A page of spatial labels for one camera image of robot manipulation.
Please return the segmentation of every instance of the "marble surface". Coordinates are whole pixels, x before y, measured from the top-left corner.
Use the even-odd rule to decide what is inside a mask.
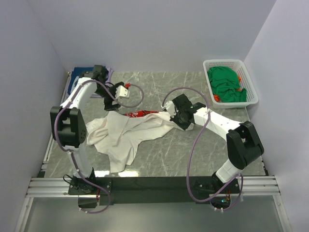
[[[166,93],[176,87],[193,87],[200,90],[210,99],[205,74],[203,72],[114,72],[112,82],[134,83],[140,85],[145,98],[141,105],[135,108],[119,109],[119,113],[129,113],[138,110],[158,110]],[[168,100],[185,93],[192,103],[203,102],[203,99],[190,90],[177,90]],[[139,91],[131,87],[130,99],[123,103],[134,103],[140,98]],[[239,109],[211,109],[215,112],[236,121],[249,120],[247,110]],[[85,123],[95,118],[105,117],[102,99],[90,99],[82,110]],[[96,171],[96,176],[185,176],[189,153],[192,143],[200,131],[200,126],[193,130],[181,131],[172,129],[163,138],[144,141],[139,145],[136,158],[132,165],[126,166],[121,173],[109,174],[109,158],[98,153],[94,146],[87,146],[88,160]],[[226,142],[219,135],[210,130],[202,133],[191,163],[190,175],[212,175],[227,160]],[[49,161],[45,177],[62,177],[72,174],[72,167],[66,153],[62,152],[56,143],[53,143],[49,152]],[[244,171],[244,175],[265,175],[264,164],[259,158],[251,163]]]

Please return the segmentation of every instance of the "white panel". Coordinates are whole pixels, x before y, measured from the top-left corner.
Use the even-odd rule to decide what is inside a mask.
[[[244,60],[275,0],[28,0],[67,70],[202,71]]]
[[[309,228],[308,15],[309,1],[277,1],[245,59],[260,99],[249,115],[295,232]]]
[[[13,231],[32,176],[40,170],[65,72],[28,3],[0,7],[0,217]]]

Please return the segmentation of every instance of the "laundry basket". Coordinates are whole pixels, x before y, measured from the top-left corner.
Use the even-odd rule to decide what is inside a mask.
[[[241,81],[239,82],[241,88],[245,88],[247,90],[247,101],[246,102],[217,102],[215,101],[211,89],[211,84],[209,82],[209,78],[207,75],[207,71],[214,66],[226,66],[234,70],[238,76],[241,77]],[[213,103],[213,107],[215,109],[226,109],[226,108],[240,108],[245,107],[250,104],[256,104],[259,99],[257,97],[256,91],[253,87],[251,78],[246,69],[245,64],[238,59],[210,59],[203,62],[203,67],[206,75],[206,80],[208,84],[209,91],[211,93],[211,99]]]

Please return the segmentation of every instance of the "green garment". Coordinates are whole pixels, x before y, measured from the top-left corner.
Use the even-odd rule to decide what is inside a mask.
[[[217,66],[207,71],[213,94],[218,95],[222,102],[246,102],[247,90],[241,91],[236,72],[229,67]]]

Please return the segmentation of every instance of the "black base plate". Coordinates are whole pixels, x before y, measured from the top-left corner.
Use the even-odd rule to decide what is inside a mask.
[[[186,177],[96,177],[96,184],[110,191],[112,203],[177,203],[192,202]],[[190,177],[191,190],[198,199],[205,199],[214,194],[211,176]],[[239,193],[238,181],[235,179],[221,193],[229,189],[231,194]],[[89,194],[96,195],[97,189]],[[69,189],[69,195],[86,195],[80,190]],[[108,196],[100,192],[100,205],[108,203]]]

